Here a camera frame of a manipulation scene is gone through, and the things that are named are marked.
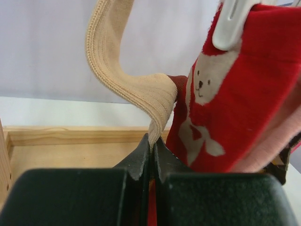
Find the pink sock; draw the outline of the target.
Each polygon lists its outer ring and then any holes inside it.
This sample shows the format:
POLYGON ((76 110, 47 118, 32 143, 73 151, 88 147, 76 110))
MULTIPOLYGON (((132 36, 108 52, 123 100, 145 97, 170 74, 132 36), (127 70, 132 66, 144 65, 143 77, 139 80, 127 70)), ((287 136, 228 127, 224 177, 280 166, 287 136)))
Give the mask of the pink sock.
POLYGON ((257 172, 268 165, 301 130, 301 80, 281 105, 251 152, 232 169, 257 172))

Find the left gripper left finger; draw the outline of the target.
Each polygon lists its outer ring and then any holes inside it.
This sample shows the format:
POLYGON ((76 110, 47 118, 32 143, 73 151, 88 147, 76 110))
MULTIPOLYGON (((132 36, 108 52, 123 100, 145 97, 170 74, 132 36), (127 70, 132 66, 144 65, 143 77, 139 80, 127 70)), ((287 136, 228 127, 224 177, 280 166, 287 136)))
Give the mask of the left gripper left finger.
POLYGON ((150 145, 110 169, 31 169, 15 182, 0 214, 3 226, 145 226, 150 145))

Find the red bear sock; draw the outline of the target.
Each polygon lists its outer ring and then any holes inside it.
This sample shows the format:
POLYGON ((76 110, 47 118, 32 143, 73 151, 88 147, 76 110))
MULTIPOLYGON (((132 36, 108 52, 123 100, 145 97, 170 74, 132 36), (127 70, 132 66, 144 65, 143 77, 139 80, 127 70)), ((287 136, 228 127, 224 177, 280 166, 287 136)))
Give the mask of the red bear sock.
MULTIPOLYGON (((164 143, 196 173, 266 174, 261 173, 265 167, 253 173, 232 169, 251 152, 301 80, 301 61, 244 56, 236 51, 213 55, 216 48, 206 44, 212 40, 213 21, 189 75, 172 79, 178 95, 164 143)), ((148 224, 158 226, 155 181, 148 224)))

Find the beige striped sock maroon toe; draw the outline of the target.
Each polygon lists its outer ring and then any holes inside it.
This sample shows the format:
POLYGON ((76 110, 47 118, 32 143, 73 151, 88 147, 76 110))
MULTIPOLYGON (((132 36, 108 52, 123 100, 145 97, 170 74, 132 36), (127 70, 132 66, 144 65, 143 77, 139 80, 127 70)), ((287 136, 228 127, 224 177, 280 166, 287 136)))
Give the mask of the beige striped sock maroon toe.
POLYGON ((132 0, 99 0, 87 27, 85 51, 96 78, 150 116, 148 141, 153 147, 173 110, 177 87, 163 73, 131 76, 122 70, 120 44, 132 6, 132 0))

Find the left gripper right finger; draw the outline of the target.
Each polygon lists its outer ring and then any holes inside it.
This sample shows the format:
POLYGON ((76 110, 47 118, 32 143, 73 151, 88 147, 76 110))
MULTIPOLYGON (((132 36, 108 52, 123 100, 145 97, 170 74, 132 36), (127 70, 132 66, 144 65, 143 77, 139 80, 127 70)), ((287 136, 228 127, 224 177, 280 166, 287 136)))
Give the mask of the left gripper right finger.
POLYGON ((159 226, 295 226, 281 184, 267 174, 196 173, 154 145, 159 226))

